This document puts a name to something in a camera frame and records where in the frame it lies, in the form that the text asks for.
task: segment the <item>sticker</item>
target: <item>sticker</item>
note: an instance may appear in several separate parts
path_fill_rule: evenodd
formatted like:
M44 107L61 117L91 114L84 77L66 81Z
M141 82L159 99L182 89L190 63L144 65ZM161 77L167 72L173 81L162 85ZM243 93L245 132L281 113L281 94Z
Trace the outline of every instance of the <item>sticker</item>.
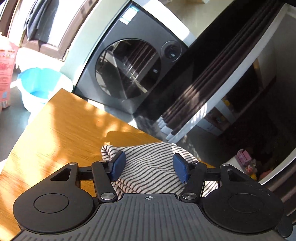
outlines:
M129 22L134 18L134 16L137 14L138 11L139 11L139 9L137 9L135 6L130 6L126 10L126 12L122 15L122 17L119 19L119 21L128 25Z

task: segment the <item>table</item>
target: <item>table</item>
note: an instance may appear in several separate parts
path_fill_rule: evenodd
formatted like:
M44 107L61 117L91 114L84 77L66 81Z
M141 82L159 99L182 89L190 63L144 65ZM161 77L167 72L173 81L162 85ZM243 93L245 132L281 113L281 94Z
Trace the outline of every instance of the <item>table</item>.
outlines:
M69 162L90 166L101 147L132 146L160 140L60 90L30 123L7 158L0 175L0 240L19 231L12 213L15 199ZM91 181L81 188L95 196Z

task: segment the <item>blue bucket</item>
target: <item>blue bucket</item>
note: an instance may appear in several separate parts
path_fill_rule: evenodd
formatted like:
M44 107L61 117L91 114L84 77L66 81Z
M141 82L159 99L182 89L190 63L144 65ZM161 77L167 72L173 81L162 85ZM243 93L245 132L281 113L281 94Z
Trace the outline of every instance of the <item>blue bucket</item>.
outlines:
M17 81L25 108L35 114L61 88L69 92L73 90L72 81L67 76L47 68L27 69L18 75Z

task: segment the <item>striped cloth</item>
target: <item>striped cloth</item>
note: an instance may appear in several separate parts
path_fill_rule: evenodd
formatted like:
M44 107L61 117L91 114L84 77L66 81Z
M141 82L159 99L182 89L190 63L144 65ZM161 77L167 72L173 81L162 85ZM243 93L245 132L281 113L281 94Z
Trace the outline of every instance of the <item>striped cloth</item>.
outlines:
M118 151L126 154L126 166L119 179L112 183L119 198L122 193L176 193L179 196L185 184L174 170L173 155L179 153L188 162L197 160L183 148L166 142L129 147L105 145L101 149L103 159L107 161ZM216 188L216 181L207 181L202 196Z

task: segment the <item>plastic bag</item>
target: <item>plastic bag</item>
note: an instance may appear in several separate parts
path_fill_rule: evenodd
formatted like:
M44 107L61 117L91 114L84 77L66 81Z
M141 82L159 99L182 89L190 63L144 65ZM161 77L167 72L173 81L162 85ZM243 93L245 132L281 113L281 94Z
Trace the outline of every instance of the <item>plastic bag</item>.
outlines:
M0 105L6 108L10 105L10 83L18 46L11 43L7 37L0 35Z

